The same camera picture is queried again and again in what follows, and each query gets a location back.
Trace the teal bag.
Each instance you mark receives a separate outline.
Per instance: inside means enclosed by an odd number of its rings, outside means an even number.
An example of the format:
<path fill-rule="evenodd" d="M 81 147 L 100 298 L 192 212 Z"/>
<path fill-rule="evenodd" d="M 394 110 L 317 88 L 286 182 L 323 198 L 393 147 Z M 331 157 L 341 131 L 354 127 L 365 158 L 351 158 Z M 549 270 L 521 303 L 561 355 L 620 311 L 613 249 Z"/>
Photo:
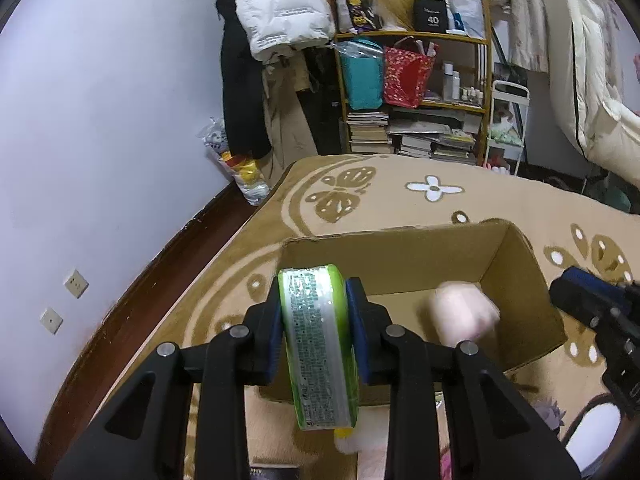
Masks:
<path fill-rule="evenodd" d="M 337 45 L 349 106 L 353 110 L 376 110 L 383 104 L 384 52 L 367 39 Z"/>

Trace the wooden bookshelf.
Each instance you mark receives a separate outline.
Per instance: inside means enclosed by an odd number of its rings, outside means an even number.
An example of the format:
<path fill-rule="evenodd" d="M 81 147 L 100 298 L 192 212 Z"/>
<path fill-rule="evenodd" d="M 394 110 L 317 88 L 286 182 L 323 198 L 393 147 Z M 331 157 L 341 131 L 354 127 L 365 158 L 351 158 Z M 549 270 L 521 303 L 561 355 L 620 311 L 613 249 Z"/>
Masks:
<path fill-rule="evenodd" d="M 340 32 L 337 62 L 349 151 L 475 165 L 491 98 L 487 0 L 473 34 L 445 0 L 414 0 L 412 29 Z"/>

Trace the black hanging coat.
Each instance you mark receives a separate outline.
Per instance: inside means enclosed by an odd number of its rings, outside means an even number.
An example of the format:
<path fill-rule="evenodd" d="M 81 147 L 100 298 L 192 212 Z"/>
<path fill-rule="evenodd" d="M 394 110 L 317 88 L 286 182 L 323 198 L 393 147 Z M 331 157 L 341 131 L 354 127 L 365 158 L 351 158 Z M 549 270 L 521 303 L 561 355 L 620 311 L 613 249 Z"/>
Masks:
<path fill-rule="evenodd" d="M 261 159 L 271 151 L 264 112 L 262 63 L 253 58 L 235 0 L 216 0 L 224 20 L 220 50 L 222 111 L 232 155 Z"/>

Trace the upper wall socket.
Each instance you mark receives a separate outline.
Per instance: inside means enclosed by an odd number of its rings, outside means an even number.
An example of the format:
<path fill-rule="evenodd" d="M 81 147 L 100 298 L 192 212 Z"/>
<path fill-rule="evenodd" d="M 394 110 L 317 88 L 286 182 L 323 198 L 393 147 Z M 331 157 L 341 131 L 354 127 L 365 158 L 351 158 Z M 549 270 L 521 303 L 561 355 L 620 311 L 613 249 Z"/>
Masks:
<path fill-rule="evenodd" d="M 74 298 L 79 299 L 87 290 L 89 283 L 78 270 L 73 270 L 65 279 L 64 286 Z"/>

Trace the green tissue pack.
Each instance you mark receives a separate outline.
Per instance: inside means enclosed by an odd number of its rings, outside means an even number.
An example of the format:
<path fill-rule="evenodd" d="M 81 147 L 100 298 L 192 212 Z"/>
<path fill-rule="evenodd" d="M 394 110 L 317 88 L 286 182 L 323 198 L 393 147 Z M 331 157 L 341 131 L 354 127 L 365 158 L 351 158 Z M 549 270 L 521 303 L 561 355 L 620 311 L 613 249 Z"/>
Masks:
<path fill-rule="evenodd" d="M 333 264 L 283 269 L 278 287 L 299 428 L 355 427 L 359 380 L 342 274 Z"/>

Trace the pink tissue pack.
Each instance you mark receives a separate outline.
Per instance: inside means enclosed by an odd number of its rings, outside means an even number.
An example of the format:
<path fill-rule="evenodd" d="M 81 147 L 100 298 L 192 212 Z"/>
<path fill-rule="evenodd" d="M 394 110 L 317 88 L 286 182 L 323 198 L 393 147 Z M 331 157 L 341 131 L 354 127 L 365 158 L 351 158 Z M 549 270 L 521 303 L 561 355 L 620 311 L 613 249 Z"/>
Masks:
<path fill-rule="evenodd" d="M 439 342 L 454 348 L 465 340 L 478 341 L 494 330 L 500 311 L 477 284 L 446 282 L 434 291 L 430 319 Z"/>

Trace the blonde wig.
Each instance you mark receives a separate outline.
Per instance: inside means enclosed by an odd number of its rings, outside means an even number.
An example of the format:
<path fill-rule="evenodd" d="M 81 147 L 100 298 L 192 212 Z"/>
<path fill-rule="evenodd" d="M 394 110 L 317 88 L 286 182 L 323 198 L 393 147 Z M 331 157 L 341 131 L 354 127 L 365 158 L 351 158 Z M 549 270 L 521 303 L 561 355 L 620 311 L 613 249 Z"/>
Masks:
<path fill-rule="evenodd" d="M 372 0 L 374 14 L 380 21 L 380 29 L 413 30 L 414 0 Z"/>

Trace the beige trench coat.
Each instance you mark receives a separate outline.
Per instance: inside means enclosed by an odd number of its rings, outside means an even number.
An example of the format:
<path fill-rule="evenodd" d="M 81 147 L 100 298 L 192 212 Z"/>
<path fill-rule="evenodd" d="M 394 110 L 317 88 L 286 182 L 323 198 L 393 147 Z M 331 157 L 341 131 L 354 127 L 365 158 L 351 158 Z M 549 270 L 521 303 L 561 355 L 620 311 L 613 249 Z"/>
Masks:
<path fill-rule="evenodd" d="M 276 185 L 293 162 L 318 154 L 297 92 L 310 89 L 310 79 L 302 52 L 280 58 L 262 70 L 265 125 L 271 145 L 258 160 L 266 182 Z"/>

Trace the beige patterned carpet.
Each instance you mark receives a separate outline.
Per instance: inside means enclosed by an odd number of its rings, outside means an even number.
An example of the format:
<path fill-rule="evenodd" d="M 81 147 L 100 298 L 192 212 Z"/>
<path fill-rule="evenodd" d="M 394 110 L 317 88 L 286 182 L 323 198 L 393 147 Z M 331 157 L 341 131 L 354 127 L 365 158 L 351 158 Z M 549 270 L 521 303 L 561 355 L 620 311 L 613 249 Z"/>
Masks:
<path fill-rule="evenodd" d="M 536 181 L 402 156 L 296 162 L 170 308 L 131 359 L 162 342 L 205 344 L 265 300 L 272 278 L 309 249 L 358 276 L 392 320 L 427 340 L 434 290 L 470 282 L 499 308 L 483 342 L 506 377 L 559 428 L 583 474 L 634 431 L 602 384 L 594 333 L 544 301 L 569 266 L 612 284 L 639 276 L 639 219 Z"/>

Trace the black tissue pack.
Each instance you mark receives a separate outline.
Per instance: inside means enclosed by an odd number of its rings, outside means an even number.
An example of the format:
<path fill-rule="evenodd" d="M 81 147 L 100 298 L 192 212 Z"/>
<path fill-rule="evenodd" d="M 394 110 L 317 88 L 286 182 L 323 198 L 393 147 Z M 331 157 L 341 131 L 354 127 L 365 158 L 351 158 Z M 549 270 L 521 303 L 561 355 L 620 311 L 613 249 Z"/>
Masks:
<path fill-rule="evenodd" d="M 257 464 L 250 466 L 250 480 L 299 480 L 300 469 L 293 465 Z"/>

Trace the cream padded chair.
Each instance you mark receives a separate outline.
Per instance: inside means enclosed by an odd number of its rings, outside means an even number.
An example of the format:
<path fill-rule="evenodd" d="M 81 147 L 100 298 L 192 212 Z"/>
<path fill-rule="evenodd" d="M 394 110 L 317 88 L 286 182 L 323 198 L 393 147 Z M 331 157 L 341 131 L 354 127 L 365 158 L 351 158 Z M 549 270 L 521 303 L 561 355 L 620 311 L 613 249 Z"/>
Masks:
<path fill-rule="evenodd" d="M 639 184 L 639 117 L 620 98 L 605 0 L 544 0 L 555 122 L 583 158 Z"/>

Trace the pink bear plush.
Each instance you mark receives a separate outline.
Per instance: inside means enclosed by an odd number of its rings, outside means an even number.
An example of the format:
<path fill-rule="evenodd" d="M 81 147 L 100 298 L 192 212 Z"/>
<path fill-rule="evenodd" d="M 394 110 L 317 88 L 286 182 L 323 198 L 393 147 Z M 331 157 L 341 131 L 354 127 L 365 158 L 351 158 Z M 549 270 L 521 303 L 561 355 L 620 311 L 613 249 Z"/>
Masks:
<path fill-rule="evenodd" d="M 442 480 L 452 479 L 451 455 L 449 448 L 443 450 L 442 454 L 440 454 L 440 478 Z"/>

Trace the white fluffy duck plush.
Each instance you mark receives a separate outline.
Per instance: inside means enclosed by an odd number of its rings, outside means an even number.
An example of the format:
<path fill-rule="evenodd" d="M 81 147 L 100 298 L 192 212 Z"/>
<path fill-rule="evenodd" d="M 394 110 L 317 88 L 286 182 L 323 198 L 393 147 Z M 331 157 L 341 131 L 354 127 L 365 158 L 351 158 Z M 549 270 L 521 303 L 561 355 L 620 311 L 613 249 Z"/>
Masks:
<path fill-rule="evenodd" d="M 345 455 L 361 452 L 385 451 L 390 429 L 390 407 L 365 406 L 360 408 L 354 428 L 334 430 L 334 445 Z"/>

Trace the wall socket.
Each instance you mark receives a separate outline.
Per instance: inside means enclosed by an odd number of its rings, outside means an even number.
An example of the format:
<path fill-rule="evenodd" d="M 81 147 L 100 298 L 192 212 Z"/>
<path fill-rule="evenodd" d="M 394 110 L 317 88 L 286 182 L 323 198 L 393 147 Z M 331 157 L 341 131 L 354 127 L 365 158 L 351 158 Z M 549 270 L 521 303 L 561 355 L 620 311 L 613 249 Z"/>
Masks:
<path fill-rule="evenodd" d="M 47 308 L 40 315 L 40 324 L 52 335 L 55 335 L 63 324 L 63 318 L 55 310 Z"/>
<path fill-rule="evenodd" d="M 78 270 L 73 270 L 65 279 L 64 286 L 74 298 L 79 299 L 87 290 L 89 283 Z"/>

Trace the white puffer jacket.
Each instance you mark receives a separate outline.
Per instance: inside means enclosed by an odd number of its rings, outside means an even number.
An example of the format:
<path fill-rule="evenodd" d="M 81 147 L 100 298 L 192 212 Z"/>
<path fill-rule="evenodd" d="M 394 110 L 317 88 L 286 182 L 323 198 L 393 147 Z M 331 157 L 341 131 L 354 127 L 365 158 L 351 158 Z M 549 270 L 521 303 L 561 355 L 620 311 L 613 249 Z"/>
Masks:
<path fill-rule="evenodd" d="M 262 64 L 331 41 L 335 25 L 328 0 L 235 0 L 250 53 Z"/>

